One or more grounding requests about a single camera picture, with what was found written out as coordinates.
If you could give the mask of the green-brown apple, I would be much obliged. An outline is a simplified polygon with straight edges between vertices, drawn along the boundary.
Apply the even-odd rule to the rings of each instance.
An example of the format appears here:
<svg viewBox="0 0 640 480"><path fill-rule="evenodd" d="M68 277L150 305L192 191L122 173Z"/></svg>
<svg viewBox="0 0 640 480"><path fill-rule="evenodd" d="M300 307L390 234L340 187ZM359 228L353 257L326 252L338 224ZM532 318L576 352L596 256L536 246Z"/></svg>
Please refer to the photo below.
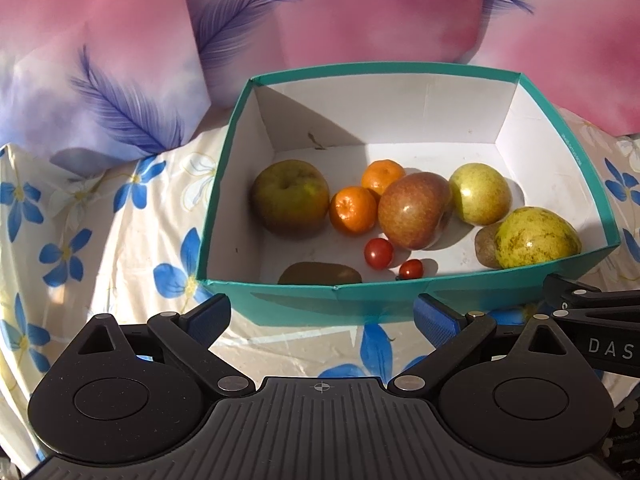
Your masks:
<svg viewBox="0 0 640 480"><path fill-rule="evenodd" d="M306 237L324 225L330 204L329 185L309 162L287 159L262 170L250 187L250 208L269 232Z"/></svg>

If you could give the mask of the pink feather pillow middle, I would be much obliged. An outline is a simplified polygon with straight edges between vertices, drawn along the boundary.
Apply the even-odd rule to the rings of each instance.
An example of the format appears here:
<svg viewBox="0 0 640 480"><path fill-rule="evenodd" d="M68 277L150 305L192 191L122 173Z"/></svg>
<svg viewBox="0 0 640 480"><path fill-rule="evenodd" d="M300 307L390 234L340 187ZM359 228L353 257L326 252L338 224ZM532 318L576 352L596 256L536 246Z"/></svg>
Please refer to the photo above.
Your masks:
<svg viewBox="0 0 640 480"><path fill-rule="evenodd" d="M251 76L372 61L454 62L483 0L186 0L209 96L231 106Z"/></svg>

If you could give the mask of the red apple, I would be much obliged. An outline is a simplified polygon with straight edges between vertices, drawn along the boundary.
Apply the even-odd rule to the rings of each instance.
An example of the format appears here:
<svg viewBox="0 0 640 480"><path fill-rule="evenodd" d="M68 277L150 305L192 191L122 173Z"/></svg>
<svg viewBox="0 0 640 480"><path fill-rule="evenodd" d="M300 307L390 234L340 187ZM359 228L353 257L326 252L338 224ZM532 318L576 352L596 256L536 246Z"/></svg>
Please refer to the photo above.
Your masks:
<svg viewBox="0 0 640 480"><path fill-rule="evenodd" d="M378 223L392 244L421 250L440 239L453 211L449 182L439 174L416 172L386 188L378 202Z"/></svg>

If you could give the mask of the small yellow pear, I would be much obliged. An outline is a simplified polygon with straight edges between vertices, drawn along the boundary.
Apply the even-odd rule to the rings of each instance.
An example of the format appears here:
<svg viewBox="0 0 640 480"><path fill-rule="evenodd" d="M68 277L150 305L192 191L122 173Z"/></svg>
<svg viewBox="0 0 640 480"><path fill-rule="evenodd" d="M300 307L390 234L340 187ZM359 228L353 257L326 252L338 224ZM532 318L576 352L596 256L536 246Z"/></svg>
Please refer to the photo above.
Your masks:
<svg viewBox="0 0 640 480"><path fill-rule="evenodd" d="M512 206L506 178L491 166L469 162L449 178L458 218L472 226L490 226L502 220Z"/></svg>

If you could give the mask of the teal cardboard box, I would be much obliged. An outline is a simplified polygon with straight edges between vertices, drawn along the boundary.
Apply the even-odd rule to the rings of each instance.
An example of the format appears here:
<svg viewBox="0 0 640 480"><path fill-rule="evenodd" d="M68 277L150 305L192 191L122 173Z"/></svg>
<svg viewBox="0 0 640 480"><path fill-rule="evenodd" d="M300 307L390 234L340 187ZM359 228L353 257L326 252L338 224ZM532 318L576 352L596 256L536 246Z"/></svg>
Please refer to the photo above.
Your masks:
<svg viewBox="0 0 640 480"><path fill-rule="evenodd" d="M450 223L419 252L424 278L399 281L370 268L364 237L330 226L303 240L263 229L248 191L273 162L310 162L332 191L360 181L374 160L449 177L484 162L508 180L515 206L538 206L570 222L577 256L491 271L476 260L473 230ZM198 280L226 294L259 325L350 325L407 321L427 292L462 312L538 300L550 273L580 278L620 244L620 231L592 157L542 93L506 70L437 63L354 63L252 78L230 118L202 234ZM358 284L279 285L302 261L341 263Z"/></svg>

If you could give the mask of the pink feather pillow left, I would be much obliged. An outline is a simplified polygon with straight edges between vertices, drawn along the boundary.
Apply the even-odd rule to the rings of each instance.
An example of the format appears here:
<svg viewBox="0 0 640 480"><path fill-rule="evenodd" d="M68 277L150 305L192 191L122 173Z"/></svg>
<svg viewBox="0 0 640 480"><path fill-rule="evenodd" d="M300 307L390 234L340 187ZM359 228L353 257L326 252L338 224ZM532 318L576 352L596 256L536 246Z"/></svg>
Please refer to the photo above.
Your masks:
<svg viewBox="0 0 640 480"><path fill-rule="evenodd" d="M188 143L209 108L186 0L1 0L1 140L87 172Z"/></svg>

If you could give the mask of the brown kiwi front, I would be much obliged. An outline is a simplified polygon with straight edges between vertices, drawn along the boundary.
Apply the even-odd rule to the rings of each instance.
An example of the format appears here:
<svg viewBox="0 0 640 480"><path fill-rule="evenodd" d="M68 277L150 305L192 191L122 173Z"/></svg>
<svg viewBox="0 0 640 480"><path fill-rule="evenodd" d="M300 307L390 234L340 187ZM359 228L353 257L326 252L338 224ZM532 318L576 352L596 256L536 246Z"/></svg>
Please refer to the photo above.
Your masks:
<svg viewBox="0 0 640 480"><path fill-rule="evenodd" d="M361 274L341 263L302 261L288 266L278 279L279 285L337 286L358 284Z"/></svg>

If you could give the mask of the brown kiwi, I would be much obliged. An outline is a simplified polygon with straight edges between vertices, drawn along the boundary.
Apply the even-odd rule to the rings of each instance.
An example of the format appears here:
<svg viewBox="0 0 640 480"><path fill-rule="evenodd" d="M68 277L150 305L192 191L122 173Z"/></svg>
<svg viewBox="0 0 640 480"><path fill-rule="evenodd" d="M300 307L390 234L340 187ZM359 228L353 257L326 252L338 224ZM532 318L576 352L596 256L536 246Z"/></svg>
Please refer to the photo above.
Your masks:
<svg viewBox="0 0 640 480"><path fill-rule="evenodd" d="M341 263L302 261L288 266L278 279L279 285L337 286L358 284L361 274Z"/></svg>
<svg viewBox="0 0 640 480"><path fill-rule="evenodd" d="M491 226L483 226L474 238L475 255L482 266L489 269L500 269L496 253L495 237L501 223L496 222Z"/></svg>

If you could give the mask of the brown kiwi right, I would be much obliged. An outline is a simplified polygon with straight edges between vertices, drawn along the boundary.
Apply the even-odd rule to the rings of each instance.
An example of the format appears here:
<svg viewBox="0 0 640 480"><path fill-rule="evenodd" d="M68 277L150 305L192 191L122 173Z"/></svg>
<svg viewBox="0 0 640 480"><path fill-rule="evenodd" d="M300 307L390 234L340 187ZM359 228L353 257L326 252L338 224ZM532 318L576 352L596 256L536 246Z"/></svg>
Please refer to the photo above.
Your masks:
<svg viewBox="0 0 640 480"><path fill-rule="evenodd" d="M475 255L482 266L489 269L500 269L496 253L495 237L501 223L496 222L491 226L483 226L474 238Z"/></svg>

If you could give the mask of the pink feather pillow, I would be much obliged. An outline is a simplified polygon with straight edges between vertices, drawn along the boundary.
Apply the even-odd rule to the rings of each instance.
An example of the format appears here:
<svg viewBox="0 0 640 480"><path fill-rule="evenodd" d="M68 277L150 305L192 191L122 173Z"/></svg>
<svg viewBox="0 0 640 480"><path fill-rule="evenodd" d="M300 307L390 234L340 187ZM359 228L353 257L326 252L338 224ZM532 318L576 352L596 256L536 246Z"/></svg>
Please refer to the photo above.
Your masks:
<svg viewBox="0 0 640 480"><path fill-rule="evenodd" d="M87 172L188 143L209 108L186 0L1 0L1 140Z"/></svg>
<svg viewBox="0 0 640 480"><path fill-rule="evenodd" d="M525 74L612 136L639 130L639 0L485 0L470 64Z"/></svg>
<svg viewBox="0 0 640 480"><path fill-rule="evenodd" d="M372 61L454 62L483 0L186 0L209 96L231 106L251 76Z"/></svg>

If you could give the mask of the orange tangerine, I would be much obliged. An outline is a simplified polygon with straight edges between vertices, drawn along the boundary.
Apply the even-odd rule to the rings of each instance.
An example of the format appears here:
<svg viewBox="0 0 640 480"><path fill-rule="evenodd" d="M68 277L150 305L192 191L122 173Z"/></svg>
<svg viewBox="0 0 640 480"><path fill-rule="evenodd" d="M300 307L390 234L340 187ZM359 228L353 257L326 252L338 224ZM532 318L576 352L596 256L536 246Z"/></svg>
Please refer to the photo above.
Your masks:
<svg viewBox="0 0 640 480"><path fill-rule="evenodd" d="M405 177L406 170L397 162L381 159L371 162L363 171L361 185L367 188L376 198L380 198L392 183Z"/></svg>
<svg viewBox="0 0 640 480"><path fill-rule="evenodd" d="M360 236L375 227L378 203L367 188L348 186L333 195L329 218L337 232Z"/></svg>

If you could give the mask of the floral bed sheet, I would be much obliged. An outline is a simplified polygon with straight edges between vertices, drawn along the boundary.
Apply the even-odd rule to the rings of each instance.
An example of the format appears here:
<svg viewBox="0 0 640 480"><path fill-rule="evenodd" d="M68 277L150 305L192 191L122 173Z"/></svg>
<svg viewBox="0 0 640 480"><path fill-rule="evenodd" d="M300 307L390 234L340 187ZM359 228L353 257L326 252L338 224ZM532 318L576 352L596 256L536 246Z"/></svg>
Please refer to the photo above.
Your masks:
<svg viewBox="0 0 640 480"><path fill-rule="evenodd" d="M426 399L387 390L414 363L369 349L355 376L230 364L247 396L171 364L149 318L222 294L198 262L227 130L89 181L2 148L1 445L26 478L617 479L638 460L615 435L637 404L614 408L544 292L442 302L497 331Z"/></svg>

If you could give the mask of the pink feather pillow right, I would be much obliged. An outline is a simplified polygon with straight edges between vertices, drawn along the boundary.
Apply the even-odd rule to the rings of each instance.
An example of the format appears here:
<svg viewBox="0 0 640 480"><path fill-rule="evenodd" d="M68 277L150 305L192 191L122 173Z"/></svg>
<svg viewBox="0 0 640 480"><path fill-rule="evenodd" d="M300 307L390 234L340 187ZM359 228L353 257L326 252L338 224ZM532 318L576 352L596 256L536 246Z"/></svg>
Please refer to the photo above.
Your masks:
<svg viewBox="0 0 640 480"><path fill-rule="evenodd" d="M612 136L639 130L639 0L485 0L470 64L525 74Z"/></svg>

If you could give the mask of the large yellow-green pear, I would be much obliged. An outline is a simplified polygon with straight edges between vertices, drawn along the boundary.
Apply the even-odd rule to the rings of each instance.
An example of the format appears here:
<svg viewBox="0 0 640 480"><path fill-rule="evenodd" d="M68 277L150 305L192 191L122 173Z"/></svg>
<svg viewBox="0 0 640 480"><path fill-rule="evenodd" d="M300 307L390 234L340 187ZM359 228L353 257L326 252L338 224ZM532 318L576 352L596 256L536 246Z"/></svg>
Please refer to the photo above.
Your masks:
<svg viewBox="0 0 640 480"><path fill-rule="evenodd" d="M555 212L521 207L510 212L495 235L496 259L503 269L547 263L582 252L573 226Z"/></svg>

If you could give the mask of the small red cherry tomato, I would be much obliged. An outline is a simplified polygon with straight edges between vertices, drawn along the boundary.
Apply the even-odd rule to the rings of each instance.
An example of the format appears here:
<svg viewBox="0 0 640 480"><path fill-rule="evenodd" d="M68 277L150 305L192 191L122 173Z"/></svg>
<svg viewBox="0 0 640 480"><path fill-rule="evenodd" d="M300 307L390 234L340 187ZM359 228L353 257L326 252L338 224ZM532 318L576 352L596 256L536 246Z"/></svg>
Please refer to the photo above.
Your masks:
<svg viewBox="0 0 640 480"><path fill-rule="evenodd" d="M424 265L419 259L405 261L398 270L397 277L400 280L420 280L424 277Z"/></svg>

